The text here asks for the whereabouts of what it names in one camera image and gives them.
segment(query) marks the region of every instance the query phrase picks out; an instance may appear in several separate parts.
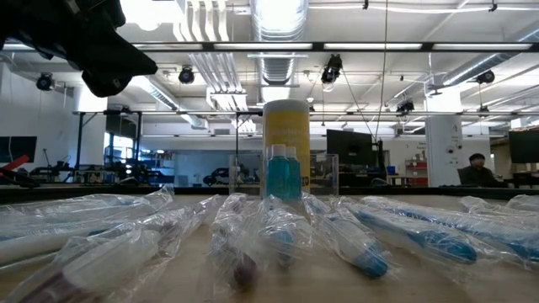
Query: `wooden table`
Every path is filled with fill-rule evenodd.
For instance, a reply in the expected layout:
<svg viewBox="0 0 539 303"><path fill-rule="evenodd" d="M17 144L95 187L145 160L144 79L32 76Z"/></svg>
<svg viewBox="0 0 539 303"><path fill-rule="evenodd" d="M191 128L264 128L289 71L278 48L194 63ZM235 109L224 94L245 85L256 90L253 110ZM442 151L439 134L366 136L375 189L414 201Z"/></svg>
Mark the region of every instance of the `wooden table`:
<svg viewBox="0 0 539 303"><path fill-rule="evenodd" d="M459 210L458 198L445 196L394 196L417 205ZM178 197L194 202L202 197ZM160 279L151 302L198 302L200 269L205 261L210 233L207 226L182 245L180 256L173 260ZM427 263L400 248L392 248L400 266L390 276L379 280L365 278L333 255L319 253L299 261L288 272L269 268L253 290L236 294L231 302L383 302L383 303L527 303L539 302L539 273L498 263L475 274L464 285L451 282ZM0 300L36 268L0 275Z"/></svg>

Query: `man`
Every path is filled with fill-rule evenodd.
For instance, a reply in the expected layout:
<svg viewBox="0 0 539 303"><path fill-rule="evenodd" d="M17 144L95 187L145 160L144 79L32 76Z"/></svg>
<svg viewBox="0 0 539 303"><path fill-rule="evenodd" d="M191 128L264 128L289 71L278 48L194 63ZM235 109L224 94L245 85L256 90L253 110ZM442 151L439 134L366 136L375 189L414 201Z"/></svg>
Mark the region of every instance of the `man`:
<svg viewBox="0 0 539 303"><path fill-rule="evenodd" d="M506 187L505 183L497 181L490 169L485 167L485 156L477 153L471 155L469 160L470 166L459 170L462 185Z"/></svg>

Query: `blue bottle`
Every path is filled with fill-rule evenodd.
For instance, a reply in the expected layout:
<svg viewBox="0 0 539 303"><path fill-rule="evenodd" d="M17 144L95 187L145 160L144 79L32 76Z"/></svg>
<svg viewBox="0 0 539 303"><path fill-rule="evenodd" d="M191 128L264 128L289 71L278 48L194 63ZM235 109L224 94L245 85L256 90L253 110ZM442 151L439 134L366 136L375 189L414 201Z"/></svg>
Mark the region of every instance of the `blue bottle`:
<svg viewBox="0 0 539 303"><path fill-rule="evenodd" d="M302 200L302 171L297 161L296 148L286 147L286 159L290 163L290 178L288 179L288 197L299 203Z"/></svg>
<svg viewBox="0 0 539 303"><path fill-rule="evenodd" d="M288 199L289 178L290 163L286 160L286 146L273 145L266 175L266 194L282 200Z"/></svg>

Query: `column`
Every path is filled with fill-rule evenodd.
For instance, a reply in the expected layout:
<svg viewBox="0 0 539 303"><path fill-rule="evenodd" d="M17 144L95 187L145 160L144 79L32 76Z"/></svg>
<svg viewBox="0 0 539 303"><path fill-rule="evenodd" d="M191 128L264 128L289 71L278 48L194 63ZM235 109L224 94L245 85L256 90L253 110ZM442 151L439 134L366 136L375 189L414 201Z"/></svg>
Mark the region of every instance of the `column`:
<svg viewBox="0 0 539 303"><path fill-rule="evenodd" d="M107 98L97 98L90 90L85 86L82 88L75 88L74 96L76 111L82 112L95 112L104 111L107 109ZM84 115L84 121L88 121L92 118L91 114ZM77 159L77 137L78 137L78 121L79 116L73 115L71 140L70 140L70 154L72 159L70 164L75 166ZM104 160L104 133L107 117L98 114L93 117L83 127L83 140L81 145L81 165L103 165Z"/></svg>
<svg viewBox="0 0 539 303"><path fill-rule="evenodd" d="M459 88L427 92L424 107L429 112L461 112ZM462 161L462 119L459 115L430 116L425 122L429 186L460 185L458 168Z"/></svg>

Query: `black screen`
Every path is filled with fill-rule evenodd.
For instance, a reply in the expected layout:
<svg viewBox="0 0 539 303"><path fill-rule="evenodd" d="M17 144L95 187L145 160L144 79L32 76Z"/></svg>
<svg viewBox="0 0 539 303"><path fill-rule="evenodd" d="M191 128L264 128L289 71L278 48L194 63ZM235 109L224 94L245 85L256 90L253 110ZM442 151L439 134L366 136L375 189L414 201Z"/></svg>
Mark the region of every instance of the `black screen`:
<svg viewBox="0 0 539 303"><path fill-rule="evenodd" d="M327 130L328 154L339 155L339 163L374 166L372 136L352 131Z"/></svg>
<svg viewBox="0 0 539 303"><path fill-rule="evenodd" d="M510 131L509 144L513 163L539 162L539 130Z"/></svg>
<svg viewBox="0 0 539 303"><path fill-rule="evenodd" d="M13 160L17 160L24 155L29 157L28 163L33 163L36 144L35 136L0 137L0 163L9 163L12 157Z"/></svg>

